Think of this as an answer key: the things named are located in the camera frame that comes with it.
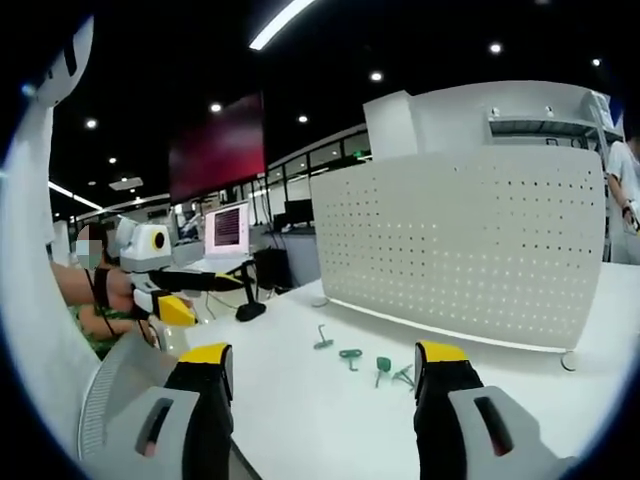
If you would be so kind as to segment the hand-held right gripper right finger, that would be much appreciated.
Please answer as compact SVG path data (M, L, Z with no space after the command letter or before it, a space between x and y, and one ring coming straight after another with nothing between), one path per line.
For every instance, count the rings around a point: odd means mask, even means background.
M459 347L415 344L415 401L422 479L560 479L575 463L542 442L524 407L484 385Z

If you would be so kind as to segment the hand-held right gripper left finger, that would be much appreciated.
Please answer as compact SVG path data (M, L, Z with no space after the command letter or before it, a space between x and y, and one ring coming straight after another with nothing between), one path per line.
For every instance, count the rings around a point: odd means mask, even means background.
M136 451L161 463L154 479L227 479L234 421L228 343L180 356L160 388Z

